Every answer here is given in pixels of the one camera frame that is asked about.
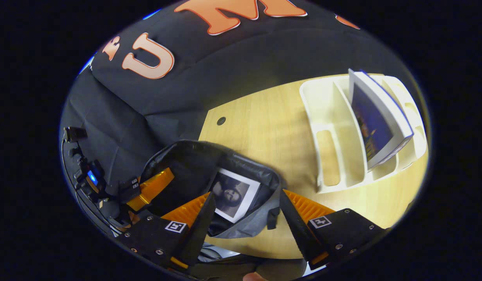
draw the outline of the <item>wooden table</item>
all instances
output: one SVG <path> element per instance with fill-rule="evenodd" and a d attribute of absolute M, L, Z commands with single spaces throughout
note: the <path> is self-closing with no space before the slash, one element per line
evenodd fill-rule
<path fill-rule="evenodd" d="M 199 137 L 222 144 L 278 171 L 287 189 L 334 210 L 351 208 L 382 228 L 395 224 L 421 186 L 427 152 L 400 173 L 351 190 L 317 194 L 317 163 L 300 80 L 238 98 L 208 111 Z M 225 117 L 218 126 L 217 120 Z M 282 212 L 277 228 L 253 238 L 206 242 L 263 258 L 302 258 Z"/>

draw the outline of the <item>black bag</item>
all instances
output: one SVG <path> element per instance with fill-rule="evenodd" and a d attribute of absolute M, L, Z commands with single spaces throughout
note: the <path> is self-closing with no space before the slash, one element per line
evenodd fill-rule
<path fill-rule="evenodd" d="M 215 238 L 243 238 L 259 234 L 267 225 L 274 229 L 279 214 L 279 196 L 284 180 L 271 168 L 256 163 L 219 144 L 181 140 L 156 153 L 146 163 L 143 183 L 166 168 L 175 178 L 152 200 L 148 210 L 164 215 L 209 191 L 218 168 L 260 182 L 248 211 L 236 223 L 215 214 L 208 235 Z"/>

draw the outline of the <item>cable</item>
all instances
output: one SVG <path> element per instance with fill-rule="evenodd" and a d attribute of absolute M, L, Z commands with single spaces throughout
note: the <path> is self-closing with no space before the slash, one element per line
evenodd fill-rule
<path fill-rule="evenodd" d="M 69 173 L 68 173 L 68 169 L 66 168 L 66 162 L 64 161 L 64 143 L 66 142 L 66 139 L 63 138 L 62 140 L 62 143 L 61 143 L 61 160 L 62 160 L 62 164 L 64 165 L 64 171 L 66 173 L 66 176 L 68 176 L 68 179 L 69 179 L 69 182 L 71 183 L 71 186 L 73 187 L 73 189 L 75 190 L 75 198 L 76 198 L 76 201 L 78 203 L 78 205 L 80 206 L 80 208 L 83 210 L 83 212 L 85 213 L 85 215 L 87 217 L 89 217 L 89 215 L 87 214 L 87 212 L 83 209 L 81 203 L 80 203 L 80 198 L 79 198 L 79 195 L 78 195 L 78 190 L 76 190 L 75 188 L 75 185 L 73 184 L 73 181 L 71 180 L 71 176 L 69 176 Z M 83 204 L 86 206 L 86 208 L 91 212 L 91 214 L 96 217 L 97 219 L 100 219 L 100 221 L 105 224 L 107 227 L 109 227 L 111 230 L 115 231 L 116 233 L 118 234 L 122 234 L 121 231 L 119 231 L 118 229 L 115 228 L 115 226 L 113 226 L 105 217 L 104 215 L 102 215 L 102 212 L 97 209 L 99 211 L 99 213 L 101 214 L 101 216 L 104 218 L 104 220 L 102 220 L 100 217 L 98 217 L 97 215 L 95 215 L 95 213 L 90 209 L 90 207 L 88 206 L 88 204 L 86 202 L 84 202 L 84 200 L 82 200 Z"/>

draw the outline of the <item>book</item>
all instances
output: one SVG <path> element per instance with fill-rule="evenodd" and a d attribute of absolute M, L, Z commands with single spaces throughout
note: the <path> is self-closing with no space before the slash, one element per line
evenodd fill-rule
<path fill-rule="evenodd" d="M 348 69 L 348 100 L 361 130 L 368 171 L 387 162 L 413 137 L 404 112 L 364 71 Z"/>

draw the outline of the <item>white desk organizer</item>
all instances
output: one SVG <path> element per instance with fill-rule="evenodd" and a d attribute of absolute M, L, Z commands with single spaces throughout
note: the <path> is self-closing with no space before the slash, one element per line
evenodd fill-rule
<path fill-rule="evenodd" d="M 412 162 L 421 158 L 426 152 L 426 135 L 420 113 L 405 86 L 395 77 L 370 75 L 391 96 L 405 113 L 414 131 L 412 139 L 387 162 L 368 171 L 366 151 L 359 130 L 359 124 L 352 107 L 348 102 L 349 76 L 337 75 L 304 82 L 300 87 L 300 96 L 310 122 L 314 146 L 316 149 L 319 175 L 317 177 L 318 193 L 335 192 L 373 183 L 382 178 L 393 176 Z M 328 130 L 335 147 L 334 153 L 338 169 L 333 175 L 325 175 L 321 162 L 321 154 L 330 155 L 329 147 L 319 147 L 317 134 Z M 339 183 L 326 185 L 325 177 L 334 176 Z"/>

